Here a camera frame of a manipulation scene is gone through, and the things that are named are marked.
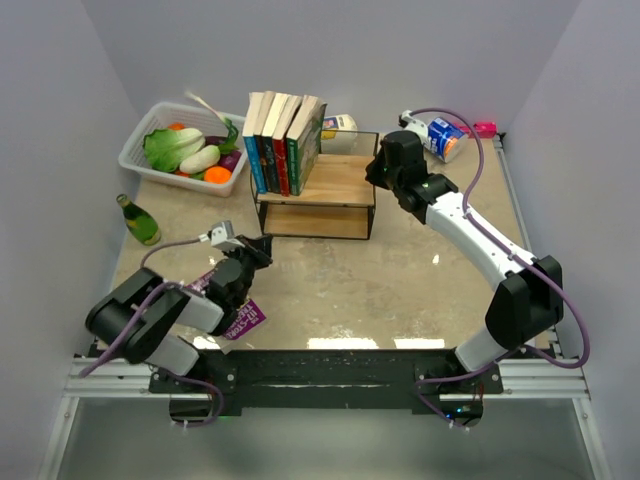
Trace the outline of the green coin book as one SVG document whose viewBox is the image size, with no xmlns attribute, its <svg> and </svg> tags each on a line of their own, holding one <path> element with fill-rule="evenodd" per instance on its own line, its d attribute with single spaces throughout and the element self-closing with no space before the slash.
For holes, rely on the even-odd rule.
<svg viewBox="0 0 640 480">
<path fill-rule="evenodd" d="M 299 196 L 320 153 L 326 102 L 305 95 L 286 133 L 289 191 Z"/>
</svg>

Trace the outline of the red patterned book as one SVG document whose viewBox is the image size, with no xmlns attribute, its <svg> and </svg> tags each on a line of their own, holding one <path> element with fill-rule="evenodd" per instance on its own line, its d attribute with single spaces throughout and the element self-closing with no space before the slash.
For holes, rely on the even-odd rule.
<svg viewBox="0 0 640 480">
<path fill-rule="evenodd" d="M 286 135 L 302 102 L 303 98 L 298 95 L 290 95 L 287 98 L 282 113 L 276 124 L 274 134 L 271 137 L 278 175 L 278 191 L 282 196 L 290 195 Z"/>
</svg>

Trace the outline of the dark Edward Tulane book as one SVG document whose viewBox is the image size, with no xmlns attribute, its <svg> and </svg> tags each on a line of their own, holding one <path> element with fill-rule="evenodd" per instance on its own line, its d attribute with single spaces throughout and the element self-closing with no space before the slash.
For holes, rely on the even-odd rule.
<svg viewBox="0 0 640 480">
<path fill-rule="evenodd" d="M 273 192 L 273 182 L 270 175 L 266 142 L 264 140 L 262 132 L 275 97 L 276 93 L 274 91 L 265 91 L 263 93 L 253 130 L 254 139 L 256 141 L 257 151 L 259 155 L 259 164 L 262 171 L 265 192 Z"/>
</svg>

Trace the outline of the blue 26-storey treehouse book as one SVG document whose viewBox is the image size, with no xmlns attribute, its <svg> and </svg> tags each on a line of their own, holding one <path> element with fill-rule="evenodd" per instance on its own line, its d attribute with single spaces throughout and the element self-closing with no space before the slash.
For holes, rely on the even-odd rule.
<svg viewBox="0 0 640 480">
<path fill-rule="evenodd" d="M 242 130 L 242 137 L 245 144 L 246 153 L 248 156 L 251 173 L 256 185 L 256 191 L 258 194 L 265 194 L 267 192 L 266 182 L 262 172 L 260 163 L 260 155 L 258 150 L 258 144 L 255 137 L 255 125 L 258 120 L 258 115 L 263 100 L 263 92 L 251 92 L 249 95 L 249 107 L 246 113 L 244 126 Z"/>
</svg>

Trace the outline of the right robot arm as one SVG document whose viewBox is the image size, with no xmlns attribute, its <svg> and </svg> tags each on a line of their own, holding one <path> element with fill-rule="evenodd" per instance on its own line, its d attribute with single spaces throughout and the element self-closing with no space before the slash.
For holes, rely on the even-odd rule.
<svg viewBox="0 0 640 480">
<path fill-rule="evenodd" d="M 471 208 L 442 174 L 430 173 L 417 134 L 387 134 L 366 167 L 366 180 L 389 190 L 399 206 L 447 238 L 483 275 L 493 290 L 485 326 L 453 349 L 456 362 L 445 369 L 448 386 L 469 392 L 481 380 L 480 369 L 516 350 L 564 316 L 563 301 L 544 280 L 562 284 L 562 269 L 548 255 L 535 256 L 510 242 Z"/>
</svg>

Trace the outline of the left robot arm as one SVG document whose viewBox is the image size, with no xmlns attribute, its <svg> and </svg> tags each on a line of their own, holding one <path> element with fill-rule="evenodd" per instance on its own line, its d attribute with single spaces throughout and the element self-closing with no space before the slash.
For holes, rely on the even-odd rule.
<svg viewBox="0 0 640 480">
<path fill-rule="evenodd" d="M 226 335 L 249 300 L 255 273 L 273 262 L 273 236 L 222 239 L 209 233 L 205 238 L 224 258 L 200 291 L 168 281 L 142 265 L 89 311 L 85 327 L 107 349 L 81 371 L 82 378 L 122 358 L 171 372 L 173 382 L 185 392 L 205 385 L 207 368 L 198 362 L 198 350 L 170 330 L 179 324 L 212 336 Z"/>
</svg>

